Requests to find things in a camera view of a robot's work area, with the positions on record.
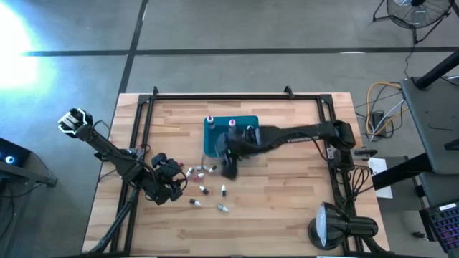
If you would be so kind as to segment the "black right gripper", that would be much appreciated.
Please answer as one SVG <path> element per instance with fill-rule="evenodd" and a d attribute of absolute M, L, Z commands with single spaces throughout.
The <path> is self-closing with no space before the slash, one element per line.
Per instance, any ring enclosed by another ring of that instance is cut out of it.
<path fill-rule="evenodd" d="M 260 152 L 254 135 L 229 135 L 222 136 L 222 157 L 223 158 L 246 158 L 257 155 Z M 238 175 L 237 159 L 223 160 L 221 165 L 221 176 L 235 180 Z"/>

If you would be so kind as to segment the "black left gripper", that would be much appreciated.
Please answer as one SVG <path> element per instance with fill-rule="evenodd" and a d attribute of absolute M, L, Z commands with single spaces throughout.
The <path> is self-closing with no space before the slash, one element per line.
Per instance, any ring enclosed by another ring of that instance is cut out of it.
<path fill-rule="evenodd" d="M 164 174 L 168 177 L 154 179 L 152 175 L 143 177 L 143 190 L 150 201 L 162 205 L 166 201 L 176 201 L 183 194 L 181 183 L 183 179 L 173 180 L 172 178 L 182 173 L 181 166 L 173 158 L 167 159 L 165 153 L 158 153 L 151 159 L 151 166 L 156 168 L 163 164 Z"/>

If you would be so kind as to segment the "teal plastic bin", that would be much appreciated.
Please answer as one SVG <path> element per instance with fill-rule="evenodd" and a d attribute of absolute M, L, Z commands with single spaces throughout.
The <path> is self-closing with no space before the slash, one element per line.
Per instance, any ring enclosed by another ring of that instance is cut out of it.
<path fill-rule="evenodd" d="M 248 126 L 253 128 L 259 127 L 259 119 L 256 115 L 240 115 L 240 116 L 213 116 L 213 123 L 210 124 L 207 118 L 204 119 L 204 153 L 212 158 L 218 156 L 216 144 L 219 136 L 223 133 L 228 133 L 230 129 L 230 121 L 235 121 L 235 126 L 238 133 L 242 133 Z"/>

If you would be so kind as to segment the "black spot lamp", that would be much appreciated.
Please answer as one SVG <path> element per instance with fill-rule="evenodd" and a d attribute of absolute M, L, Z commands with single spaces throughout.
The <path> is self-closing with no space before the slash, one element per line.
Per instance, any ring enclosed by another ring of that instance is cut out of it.
<path fill-rule="evenodd" d="M 385 252 L 373 239 L 379 227 L 375 220 L 364 216 L 349 216 L 337 206 L 322 202 L 316 217 L 308 225 L 311 243 L 321 250 L 332 250 L 348 237 L 359 237 L 370 252 Z"/>

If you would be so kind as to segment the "white paper sheet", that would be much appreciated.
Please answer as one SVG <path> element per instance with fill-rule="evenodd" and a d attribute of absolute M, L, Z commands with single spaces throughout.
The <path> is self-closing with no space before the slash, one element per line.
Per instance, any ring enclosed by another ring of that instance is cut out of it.
<path fill-rule="evenodd" d="M 379 173 L 387 170 L 387 163 L 386 160 L 383 158 L 370 158 L 367 161 L 368 167 L 372 170 L 372 177 L 375 177 Z M 392 199 L 392 189 L 390 186 L 381 188 L 375 191 L 377 198 L 383 199 Z"/>

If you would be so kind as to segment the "black box with blue light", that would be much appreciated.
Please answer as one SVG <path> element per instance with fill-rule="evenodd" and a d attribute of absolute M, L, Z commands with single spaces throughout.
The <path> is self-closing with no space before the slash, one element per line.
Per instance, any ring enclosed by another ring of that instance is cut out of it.
<path fill-rule="evenodd" d="M 55 187 L 57 178 L 34 152 L 0 138 L 0 180 L 29 180 Z"/>

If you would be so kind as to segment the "black power adapter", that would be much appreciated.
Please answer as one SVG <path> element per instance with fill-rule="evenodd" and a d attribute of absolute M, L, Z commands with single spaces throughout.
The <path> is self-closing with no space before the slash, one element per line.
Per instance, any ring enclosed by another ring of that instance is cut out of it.
<path fill-rule="evenodd" d="M 377 110 L 371 113 L 371 130 L 373 133 L 376 133 L 381 126 L 385 123 L 384 112 Z"/>

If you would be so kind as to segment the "black metal beam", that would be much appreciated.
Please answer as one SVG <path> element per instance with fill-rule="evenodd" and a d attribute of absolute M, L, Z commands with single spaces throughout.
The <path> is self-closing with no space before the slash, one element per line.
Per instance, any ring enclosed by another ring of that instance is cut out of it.
<path fill-rule="evenodd" d="M 427 154 L 423 153 L 373 176 L 373 187 L 379 190 L 425 172 L 432 172 L 432 166 Z"/>

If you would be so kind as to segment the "grey desk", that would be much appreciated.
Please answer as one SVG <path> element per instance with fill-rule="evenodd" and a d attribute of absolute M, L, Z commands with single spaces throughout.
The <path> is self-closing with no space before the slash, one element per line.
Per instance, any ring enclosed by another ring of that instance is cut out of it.
<path fill-rule="evenodd" d="M 459 86 L 442 79 L 426 90 L 411 80 L 401 86 L 432 170 L 459 174 Z"/>

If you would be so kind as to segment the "backlit purple keyboard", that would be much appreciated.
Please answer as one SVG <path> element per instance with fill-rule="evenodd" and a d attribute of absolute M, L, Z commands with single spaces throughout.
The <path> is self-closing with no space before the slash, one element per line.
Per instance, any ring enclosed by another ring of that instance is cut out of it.
<path fill-rule="evenodd" d="M 430 228 L 446 253 L 459 250 L 459 202 L 429 208 Z"/>

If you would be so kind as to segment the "black floor fan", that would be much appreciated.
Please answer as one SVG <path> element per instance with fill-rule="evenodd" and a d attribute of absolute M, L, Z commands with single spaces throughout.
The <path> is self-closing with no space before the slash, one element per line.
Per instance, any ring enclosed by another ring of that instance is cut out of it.
<path fill-rule="evenodd" d="M 381 0 L 372 21 L 390 20 L 409 29 L 413 44 L 424 41 L 450 15 L 455 0 Z"/>

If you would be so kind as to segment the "black aluminium rig frame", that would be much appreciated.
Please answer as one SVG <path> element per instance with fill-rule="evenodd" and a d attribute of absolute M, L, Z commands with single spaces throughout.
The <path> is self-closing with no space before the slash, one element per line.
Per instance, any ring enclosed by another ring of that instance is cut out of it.
<path fill-rule="evenodd" d="M 152 94 L 145 105 L 136 93 L 119 96 L 109 139 L 119 148 L 148 145 L 148 157 L 165 153 L 186 167 L 203 163 L 208 115 L 257 115 L 280 127 L 317 123 L 339 114 L 351 124 L 347 93 Z M 316 257 L 307 226 L 323 201 L 332 201 L 331 177 L 321 143 L 284 145 L 240 163 L 235 181 L 214 172 L 190 180 L 176 201 L 157 205 L 144 196 L 123 222 L 118 244 L 92 254 L 112 224 L 122 181 L 106 163 L 98 184 L 82 252 L 85 258 Z M 225 185 L 227 195 L 221 195 Z M 204 186 L 209 193 L 203 194 Z M 196 199 L 201 206 L 193 206 Z M 229 209 L 219 211 L 218 204 Z"/>

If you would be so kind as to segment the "black clamp bracket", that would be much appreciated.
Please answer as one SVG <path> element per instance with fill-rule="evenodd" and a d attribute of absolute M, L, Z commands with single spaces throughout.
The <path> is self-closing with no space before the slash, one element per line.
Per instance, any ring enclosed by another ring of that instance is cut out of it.
<path fill-rule="evenodd" d="M 358 159 L 369 159 L 372 156 L 376 155 L 378 153 L 377 150 L 375 149 L 368 149 L 368 148 L 355 148 L 351 150 L 351 154 L 353 158 L 358 158 Z"/>

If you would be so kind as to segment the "black metal post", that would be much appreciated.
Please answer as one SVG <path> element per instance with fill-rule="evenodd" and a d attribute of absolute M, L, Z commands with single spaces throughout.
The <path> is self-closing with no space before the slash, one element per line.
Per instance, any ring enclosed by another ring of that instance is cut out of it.
<path fill-rule="evenodd" d="M 415 80 L 415 87 L 419 90 L 426 90 L 433 82 L 440 79 L 447 72 L 459 65 L 459 49 L 453 52 L 441 63 L 433 67 L 422 77 Z"/>

